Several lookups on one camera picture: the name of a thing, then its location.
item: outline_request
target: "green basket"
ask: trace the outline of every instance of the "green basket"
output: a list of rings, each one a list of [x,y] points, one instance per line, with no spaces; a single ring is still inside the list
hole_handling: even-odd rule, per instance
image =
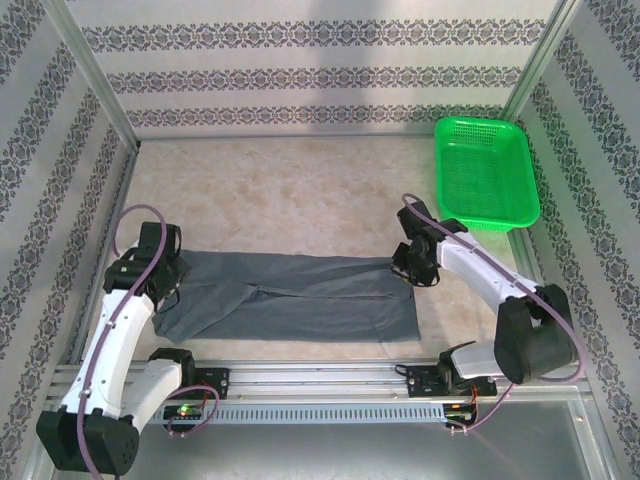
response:
[[[524,132],[509,122],[465,117],[436,125],[438,204],[443,219],[508,232],[540,216]]]

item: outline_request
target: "cable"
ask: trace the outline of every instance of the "cable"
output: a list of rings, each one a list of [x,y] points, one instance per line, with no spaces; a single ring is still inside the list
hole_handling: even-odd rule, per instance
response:
[[[214,404],[213,410],[211,411],[209,416],[207,418],[205,418],[202,422],[200,422],[198,425],[193,427],[191,430],[189,430],[187,432],[181,432],[180,433],[180,437],[181,438],[186,438],[189,435],[191,435],[193,433],[196,433],[198,430],[203,428],[207,423],[209,423],[211,420],[213,420],[213,417],[215,417],[216,413],[218,412],[218,404],[220,403],[220,395],[218,394],[218,391],[215,388],[213,388],[212,386],[210,386],[210,385],[192,385],[190,387],[179,388],[178,390],[173,392],[171,395],[169,395],[167,397],[167,399],[173,398],[173,397],[175,397],[177,395],[182,395],[183,393],[193,392],[193,391],[196,391],[196,390],[204,390],[205,392],[213,393],[213,396],[216,398],[216,403]],[[169,419],[169,423],[167,424],[167,431],[169,432],[169,436],[170,437],[173,437],[175,435],[175,433],[176,433],[171,429],[171,425],[173,424],[173,420],[175,418],[176,418],[176,416],[171,417]]]
[[[568,377],[564,377],[564,378],[540,377],[540,379],[544,380],[546,382],[550,382],[550,383],[569,383],[569,382],[573,382],[575,380],[578,380],[580,377],[582,377],[582,374],[584,373],[584,369],[585,369],[585,365],[586,365],[586,356],[587,356],[587,354],[586,354],[586,351],[584,350],[584,347],[580,343],[580,340],[578,339],[578,336],[576,335],[575,331],[573,330],[573,328],[571,328],[571,325],[569,325],[567,323],[567,321],[564,318],[562,318],[562,316],[551,307],[551,305],[549,305],[547,302],[545,302],[544,299],[542,299],[538,294],[536,294],[535,292],[529,290],[529,288],[527,288],[525,285],[520,283],[516,277],[511,275],[511,273],[509,273],[509,271],[507,271],[505,268],[503,268],[490,255],[488,255],[484,251],[476,248],[475,245],[473,245],[472,243],[468,242],[464,238],[454,234],[453,232],[451,232],[446,227],[443,227],[442,225],[440,225],[438,222],[436,222],[433,219],[427,217],[426,215],[423,215],[422,213],[420,213],[411,204],[412,201],[413,202],[422,202],[422,200],[420,200],[417,196],[415,196],[415,195],[413,195],[411,193],[405,193],[404,195],[402,195],[402,202],[404,203],[404,205],[407,207],[407,209],[411,213],[413,213],[416,217],[418,217],[420,220],[425,222],[430,227],[433,227],[436,230],[438,230],[441,233],[443,233],[444,235],[446,235],[448,237],[451,237],[455,242],[457,242],[460,245],[462,245],[463,247],[467,248],[471,253],[475,253],[476,255],[478,255],[482,260],[485,261],[485,263],[487,263],[487,265],[489,265],[491,268],[493,268],[496,272],[498,272],[500,275],[502,275],[504,278],[506,278],[513,285],[518,287],[518,289],[520,289],[529,298],[531,298],[536,304],[538,304],[540,307],[542,307],[549,315],[551,315],[553,317],[553,319],[556,322],[558,322],[560,327],[562,327],[562,329],[567,333],[567,335],[569,336],[569,338],[571,339],[571,341],[575,345],[576,351],[578,353],[578,368],[577,368],[577,370],[573,374],[569,375]],[[500,405],[502,405],[502,403],[510,395],[511,390],[513,389],[513,386],[514,386],[513,383],[511,385],[509,385],[509,387],[505,390],[505,392],[502,394],[502,396],[498,399],[498,401],[494,404],[494,406],[491,408],[491,410],[489,410],[489,412],[484,417],[482,417],[480,420],[478,420],[476,423],[474,423],[473,425],[471,425],[469,427],[463,426],[463,428],[461,430],[457,430],[457,432],[463,431],[463,432],[466,433],[466,432],[472,431],[473,429],[479,427],[484,422],[486,422],[495,413],[495,411],[498,409],[498,407]]]
[[[94,479],[101,479],[102,477],[100,476],[100,472],[98,471],[98,469],[96,468],[96,465],[93,463],[93,460],[91,459],[91,455],[89,454],[89,447],[87,446],[87,440],[84,436],[84,415],[85,415],[85,409],[87,406],[87,399],[89,395],[91,395],[91,380],[93,378],[93,374],[95,372],[96,365],[98,363],[100,352],[104,347],[107,337],[109,336],[109,332],[113,328],[115,328],[115,322],[118,318],[118,315],[120,315],[120,312],[125,307],[127,302],[131,299],[131,297],[133,297],[133,295],[138,290],[138,288],[140,288],[142,283],[147,279],[147,277],[151,274],[155,266],[158,264],[158,262],[160,261],[160,257],[164,252],[165,244],[167,242],[167,223],[162,217],[162,214],[151,205],[143,205],[143,204],[133,205],[125,209],[120,215],[120,217],[118,218],[118,221],[116,222],[116,231],[118,229],[118,226],[120,225],[120,221],[122,220],[122,218],[127,214],[129,214],[129,212],[133,210],[138,210],[138,209],[150,210],[155,214],[156,217],[158,217],[162,234],[160,236],[160,244],[158,245],[158,250],[153,256],[153,259],[151,260],[147,268],[142,272],[142,275],[138,277],[138,279],[135,281],[132,287],[129,290],[127,290],[127,293],[125,294],[124,297],[122,297],[122,300],[120,301],[120,303],[118,303],[118,306],[115,308],[115,310],[111,314],[109,321],[107,321],[106,325],[104,326],[104,330],[102,331],[102,334],[98,339],[98,343],[96,343],[96,348],[94,349],[91,355],[91,358],[89,359],[87,372],[82,384],[82,393],[80,394],[80,403],[78,405],[78,416],[76,420],[76,434],[78,435],[78,446],[80,448],[80,454],[82,455],[82,459],[84,460],[84,463],[87,466],[87,469],[89,470],[89,472],[91,473],[91,476]],[[113,251],[116,253],[116,255],[118,254],[117,253],[118,250],[116,249],[116,245],[115,245],[115,235],[113,240]]]

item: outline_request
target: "enclosure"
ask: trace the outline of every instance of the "enclosure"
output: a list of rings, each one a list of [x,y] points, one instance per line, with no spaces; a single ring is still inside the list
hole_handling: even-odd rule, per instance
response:
[[[124,208],[153,205],[181,227],[187,250],[391,257],[406,241],[402,194],[439,216],[433,135],[448,116],[507,120],[527,135],[540,218],[509,233],[472,233],[507,266],[564,289],[589,354],[575,388],[516,388],[495,421],[566,425],[556,437],[566,458],[583,457],[569,462],[575,478],[640,477],[638,0],[5,0],[0,10],[1,478],[71,478],[46,465],[35,424],[88,348],[112,240],[132,245],[153,220],[134,212],[116,235]],[[302,404],[402,408],[406,388],[388,376],[393,365],[492,340],[496,326],[448,271],[413,295],[420,336],[408,341],[199,338],[179,347],[244,379],[234,384],[232,374],[229,408],[269,395],[271,405],[304,396]],[[132,375],[163,346],[175,345],[148,321]],[[518,413],[525,408],[530,422]],[[164,444],[158,428],[143,436],[140,478]],[[220,428],[203,435],[255,441]],[[269,428],[262,438],[286,432]],[[377,452],[365,440],[373,426],[335,428],[336,438]],[[384,428],[389,438],[441,445],[429,430]],[[487,437],[506,452],[491,453],[505,468],[494,473],[514,474],[504,458],[518,435],[495,426]],[[552,455],[544,438],[523,445],[540,460],[518,459],[517,475]],[[327,445],[343,473],[374,478]],[[254,447],[251,458],[260,456]],[[486,447],[469,448],[482,458]],[[206,470],[206,452],[194,455]],[[538,474],[553,478],[569,468],[562,462]],[[392,461],[378,467],[392,477],[384,470]],[[299,468],[324,478],[318,466]]]

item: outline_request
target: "floor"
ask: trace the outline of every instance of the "floor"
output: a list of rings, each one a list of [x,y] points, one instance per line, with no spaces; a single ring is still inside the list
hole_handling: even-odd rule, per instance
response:
[[[154,205],[182,227],[190,250],[391,256],[404,240],[396,219],[402,193],[437,211],[433,151],[433,140],[422,137],[146,142],[127,205]],[[118,232],[120,248],[151,219],[128,216]],[[476,238],[514,266],[505,234],[477,232]],[[191,340],[181,347],[196,359],[400,359],[433,358],[450,346],[493,338],[491,310],[455,275],[441,276],[437,287],[416,291],[419,342]],[[134,358],[170,345],[148,322]]]

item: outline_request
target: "wall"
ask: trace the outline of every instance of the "wall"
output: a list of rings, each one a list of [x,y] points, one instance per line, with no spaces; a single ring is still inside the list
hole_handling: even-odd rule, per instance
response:
[[[0,2],[0,478],[17,478],[131,158],[37,0]]]
[[[622,478],[640,478],[640,2],[582,4],[521,113],[545,280],[565,288]]]
[[[69,1],[142,139],[497,117],[555,0]]]

